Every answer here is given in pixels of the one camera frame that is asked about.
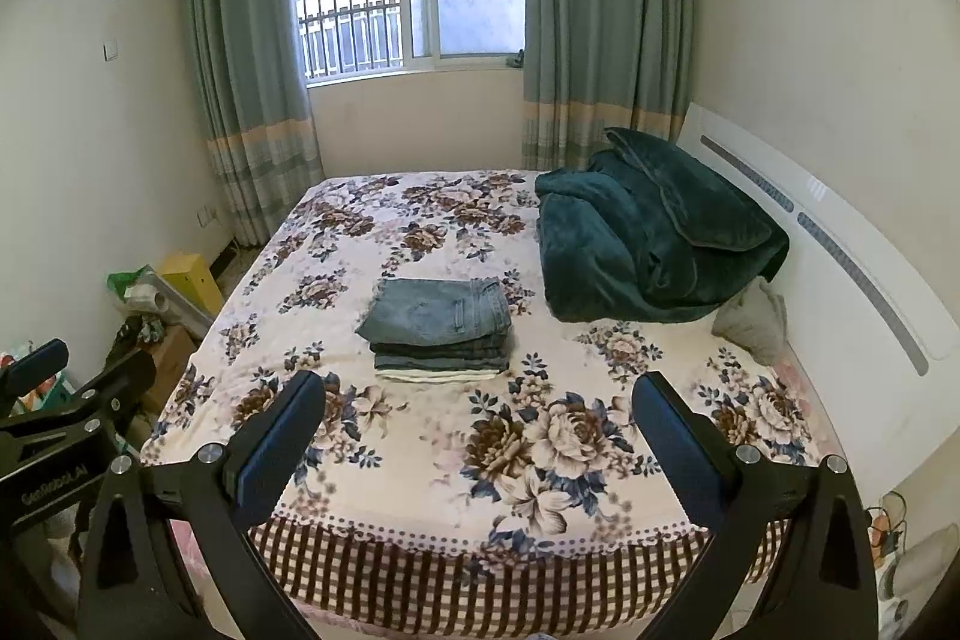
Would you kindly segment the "wall switch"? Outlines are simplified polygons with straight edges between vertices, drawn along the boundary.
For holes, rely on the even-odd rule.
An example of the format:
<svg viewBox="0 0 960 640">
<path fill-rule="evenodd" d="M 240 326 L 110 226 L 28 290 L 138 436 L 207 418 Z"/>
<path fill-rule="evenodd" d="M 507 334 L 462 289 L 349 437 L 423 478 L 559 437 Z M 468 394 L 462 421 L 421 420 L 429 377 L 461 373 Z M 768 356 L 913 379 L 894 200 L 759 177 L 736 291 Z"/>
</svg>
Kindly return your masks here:
<svg viewBox="0 0 960 640">
<path fill-rule="evenodd" d="M 119 57 L 119 44 L 116 39 L 107 39 L 103 44 L 103 58 L 106 62 L 112 62 Z"/>
</svg>

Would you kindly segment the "grey pillow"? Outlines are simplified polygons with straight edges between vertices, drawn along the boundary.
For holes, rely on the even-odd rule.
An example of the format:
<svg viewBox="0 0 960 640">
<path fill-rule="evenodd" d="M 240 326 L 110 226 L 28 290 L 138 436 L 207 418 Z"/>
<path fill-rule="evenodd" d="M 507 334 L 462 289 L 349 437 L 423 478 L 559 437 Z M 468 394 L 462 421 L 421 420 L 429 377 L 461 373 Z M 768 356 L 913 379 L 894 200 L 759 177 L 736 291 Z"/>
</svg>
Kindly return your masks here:
<svg viewBox="0 0 960 640">
<path fill-rule="evenodd" d="M 758 364 L 773 365 L 788 342 L 786 302 L 758 276 L 718 308 L 711 333 L 742 347 Z"/>
</svg>

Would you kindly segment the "yellow box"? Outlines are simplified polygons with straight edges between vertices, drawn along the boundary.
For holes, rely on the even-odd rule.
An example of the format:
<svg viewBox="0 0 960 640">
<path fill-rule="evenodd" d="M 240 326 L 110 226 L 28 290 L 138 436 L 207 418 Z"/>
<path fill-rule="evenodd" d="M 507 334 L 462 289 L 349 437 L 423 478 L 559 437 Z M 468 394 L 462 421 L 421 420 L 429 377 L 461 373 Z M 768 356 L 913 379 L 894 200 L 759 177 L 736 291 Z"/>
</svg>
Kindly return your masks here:
<svg viewBox="0 0 960 640">
<path fill-rule="evenodd" d="M 158 275 L 210 317 L 220 313 L 224 304 L 223 294 L 200 253 L 167 255 L 158 269 Z"/>
</svg>

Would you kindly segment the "light blue denim shorts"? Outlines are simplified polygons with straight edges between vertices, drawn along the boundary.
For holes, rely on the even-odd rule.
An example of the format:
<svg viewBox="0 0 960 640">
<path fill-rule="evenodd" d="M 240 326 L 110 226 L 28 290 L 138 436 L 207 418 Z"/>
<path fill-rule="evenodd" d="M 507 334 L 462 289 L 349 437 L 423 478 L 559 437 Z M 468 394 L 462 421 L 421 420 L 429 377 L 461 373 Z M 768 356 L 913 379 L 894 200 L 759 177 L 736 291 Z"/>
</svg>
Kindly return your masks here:
<svg viewBox="0 0 960 640">
<path fill-rule="evenodd" d="M 356 334 L 370 344 L 439 347 L 506 335 L 508 301 L 496 278 L 382 281 Z"/>
</svg>

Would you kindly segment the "cream cylindrical roll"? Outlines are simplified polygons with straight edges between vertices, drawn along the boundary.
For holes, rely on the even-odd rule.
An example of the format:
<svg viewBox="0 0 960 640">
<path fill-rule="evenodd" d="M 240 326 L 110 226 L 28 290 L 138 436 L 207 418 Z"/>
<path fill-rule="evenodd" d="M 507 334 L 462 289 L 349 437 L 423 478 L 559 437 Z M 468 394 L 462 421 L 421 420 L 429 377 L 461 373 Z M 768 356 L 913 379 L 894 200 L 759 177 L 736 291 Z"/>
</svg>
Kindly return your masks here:
<svg viewBox="0 0 960 640">
<path fill-rule="evenodd" d="M 880 598 L 903 598 L 947 570 L 958 552 L 958 525 L 940 528 L 916 542 L 890 565 L 880 580 Z"/>
</svg>

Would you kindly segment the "colourful toy box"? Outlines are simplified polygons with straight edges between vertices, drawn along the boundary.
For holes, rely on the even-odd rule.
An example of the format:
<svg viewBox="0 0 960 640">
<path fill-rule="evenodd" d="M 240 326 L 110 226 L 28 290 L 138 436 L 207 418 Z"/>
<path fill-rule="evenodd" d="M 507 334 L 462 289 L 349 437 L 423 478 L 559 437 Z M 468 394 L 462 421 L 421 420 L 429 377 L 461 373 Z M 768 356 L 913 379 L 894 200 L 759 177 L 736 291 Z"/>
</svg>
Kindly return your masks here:
<svg viewBox="0 0 960 640">
<path fill-rule="evenodd" d="M 59 338 L 21 354 L 2 354 L 2 417 L 41 413 L 70 401 L 68 347 Z"/>
</svg>

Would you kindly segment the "floral bed sheet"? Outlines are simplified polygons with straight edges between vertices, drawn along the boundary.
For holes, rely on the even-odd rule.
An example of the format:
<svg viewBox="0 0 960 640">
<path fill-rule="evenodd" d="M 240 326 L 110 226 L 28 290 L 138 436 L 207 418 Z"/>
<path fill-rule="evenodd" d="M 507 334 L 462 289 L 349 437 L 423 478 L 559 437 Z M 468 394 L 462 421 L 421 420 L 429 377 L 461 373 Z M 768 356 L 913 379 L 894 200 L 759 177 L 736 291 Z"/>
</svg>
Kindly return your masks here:
<svg viewBox="0 0 960 640">
<path fill-rule="evenodd" d="M 815 464 L 828 427 L 794 359 L 708 321 L 574 325 L 548 310 L 534 175 L 343 177 L 309 190 L 242 278 L 146 442 L 190 458 L 301 370 L 325 417 L 252 539 L 316 619 L 413 637 L 581 635 L 651 617 L 704 546 L 630 416 L 658 370 L 731 442 Z M 491 278 L 508 367 L 398 381 L 358 325 L 382 281 Z"/>
</svg>

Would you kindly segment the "right teal curtain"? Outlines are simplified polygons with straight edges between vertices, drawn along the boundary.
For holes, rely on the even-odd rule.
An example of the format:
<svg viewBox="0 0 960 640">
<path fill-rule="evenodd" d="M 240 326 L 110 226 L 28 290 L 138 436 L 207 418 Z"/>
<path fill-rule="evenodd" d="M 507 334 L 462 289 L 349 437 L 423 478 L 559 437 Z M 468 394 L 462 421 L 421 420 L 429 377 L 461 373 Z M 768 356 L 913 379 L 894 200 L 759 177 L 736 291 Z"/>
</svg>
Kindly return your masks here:
<svg viewBox="0 0 960 640">
<path fill-rule="evenodd" d="M 610 127 L 677 140 L 693 0 L 526 0 L 523 161 L 581 167 Z"/>
</svg>

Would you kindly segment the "dark teal plush blanket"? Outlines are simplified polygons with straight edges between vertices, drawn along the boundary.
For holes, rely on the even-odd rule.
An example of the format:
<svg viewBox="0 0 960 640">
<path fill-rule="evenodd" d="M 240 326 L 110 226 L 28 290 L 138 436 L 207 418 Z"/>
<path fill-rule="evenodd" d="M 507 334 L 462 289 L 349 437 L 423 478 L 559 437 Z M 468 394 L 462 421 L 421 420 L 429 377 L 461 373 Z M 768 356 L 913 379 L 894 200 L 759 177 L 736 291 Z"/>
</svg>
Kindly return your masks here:
<svg viewBox="0 0 960 640">
<path fill-rule="evenodd" d="M 661 138 L 617 127 L 605 136 L 586 169 L 535 181 L 545 299 L 558 320 L 695 321 L 776 276 L 789 237 L 754 198 Z"/>
</svg>

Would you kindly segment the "left teal curtain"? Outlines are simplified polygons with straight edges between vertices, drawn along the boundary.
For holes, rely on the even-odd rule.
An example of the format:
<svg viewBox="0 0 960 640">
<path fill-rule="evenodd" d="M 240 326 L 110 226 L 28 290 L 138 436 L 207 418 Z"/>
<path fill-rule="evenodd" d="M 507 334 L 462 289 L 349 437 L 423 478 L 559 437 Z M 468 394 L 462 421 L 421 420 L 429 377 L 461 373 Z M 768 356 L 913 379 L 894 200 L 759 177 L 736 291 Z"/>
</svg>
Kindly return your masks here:
<svg viewBox="0 0 960 640">
<path fill-rule="evenodd" d="M 184 0 L 202 135 L 236 241 L 270 241 L 324 179 L 296 0 Z"/>
</svg>

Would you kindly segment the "white bed headboard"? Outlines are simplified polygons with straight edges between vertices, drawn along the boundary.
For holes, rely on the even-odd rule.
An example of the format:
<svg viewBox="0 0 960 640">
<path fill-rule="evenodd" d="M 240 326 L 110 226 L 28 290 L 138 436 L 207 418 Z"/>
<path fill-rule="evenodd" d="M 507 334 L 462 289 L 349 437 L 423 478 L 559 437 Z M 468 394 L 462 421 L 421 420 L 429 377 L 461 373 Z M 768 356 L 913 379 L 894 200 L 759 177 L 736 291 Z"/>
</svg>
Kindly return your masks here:
<svg viewBox="0 0 960 640">
<path fill-rule="evenodd" d="M 680 144 L 788 232 L 773 286 L 789 344 L 862 497 L 887 494 L 957 431 L 957 321 L 884 234 L 773 146 L 701 106 Z"/>
</svg>

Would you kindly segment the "stack of folded jeans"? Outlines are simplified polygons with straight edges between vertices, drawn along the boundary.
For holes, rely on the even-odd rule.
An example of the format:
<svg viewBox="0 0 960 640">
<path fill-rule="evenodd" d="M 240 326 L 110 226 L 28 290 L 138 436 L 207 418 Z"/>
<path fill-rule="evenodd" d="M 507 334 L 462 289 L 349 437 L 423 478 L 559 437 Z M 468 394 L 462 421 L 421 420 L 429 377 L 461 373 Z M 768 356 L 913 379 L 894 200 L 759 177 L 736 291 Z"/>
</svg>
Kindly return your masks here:
<svg viewBox="0 0 960 640">
<path fill-rule="evenodd" d="M 511 336 L 493 333 L 451 344 L 373 344 L 374 370 L 402 381 L 473 380 L 496 377 L 509 367 Z"/>
</svg>

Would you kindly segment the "teal curtain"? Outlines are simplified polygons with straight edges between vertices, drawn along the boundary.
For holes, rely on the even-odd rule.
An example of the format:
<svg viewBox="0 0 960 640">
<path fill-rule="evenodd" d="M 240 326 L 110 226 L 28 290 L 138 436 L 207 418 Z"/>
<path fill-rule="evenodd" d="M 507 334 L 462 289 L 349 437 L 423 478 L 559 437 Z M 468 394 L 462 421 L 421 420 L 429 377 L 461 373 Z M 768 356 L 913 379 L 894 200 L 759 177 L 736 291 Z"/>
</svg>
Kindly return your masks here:
<svg viewBox="0 0 960 640">
<path fill-rule="evenodd" d="M 677 140 L 693 0 L 526 0 L 523 161 L 581 167 L 610 127 Z"/>
<path fill-rule="evenodd" d="M 236 241 L 270 241 L 324 179 L 296 0 L 184 0 L 202 135 Z"/>
</svg>

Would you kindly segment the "green plastic bag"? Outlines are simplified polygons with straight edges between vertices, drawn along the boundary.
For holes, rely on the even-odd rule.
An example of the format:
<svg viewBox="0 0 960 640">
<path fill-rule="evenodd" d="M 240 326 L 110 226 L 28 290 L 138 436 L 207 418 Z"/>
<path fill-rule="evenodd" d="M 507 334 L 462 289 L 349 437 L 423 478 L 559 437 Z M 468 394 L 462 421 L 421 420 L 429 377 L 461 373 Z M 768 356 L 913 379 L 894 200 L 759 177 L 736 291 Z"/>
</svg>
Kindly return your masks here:
<svg viewBox="0 0 960 640">
<path fill-rule="evenodd" d="M 133 269 L 133 271 L 114 271 L 114 273 L 107 275 L 106 287 L 116 296 L 117 301 L 124 302 L 128 289 L 137 286 L 139 279 L 148 271 L 151 271 L 149 265 L 140 266 L 139 269 Z"/>
</svg>

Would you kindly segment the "brown cardboard box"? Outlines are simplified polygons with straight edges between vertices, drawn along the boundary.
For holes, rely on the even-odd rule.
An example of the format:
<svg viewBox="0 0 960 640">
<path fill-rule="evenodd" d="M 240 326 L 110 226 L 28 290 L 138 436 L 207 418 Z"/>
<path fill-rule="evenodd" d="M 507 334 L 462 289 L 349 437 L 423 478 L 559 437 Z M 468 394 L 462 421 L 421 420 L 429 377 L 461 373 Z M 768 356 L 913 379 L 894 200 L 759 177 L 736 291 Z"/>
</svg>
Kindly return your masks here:
<svg viewBox="0 0 960 640">
<path fill-rule="evenodd" d="M 176 390 L 197 344 L 182 325 L 168 326 L 164 339 L 148 349 L 155 362 L 155 380 L 143 395 L 143 408 L 158 416 Z"/>
</svg>

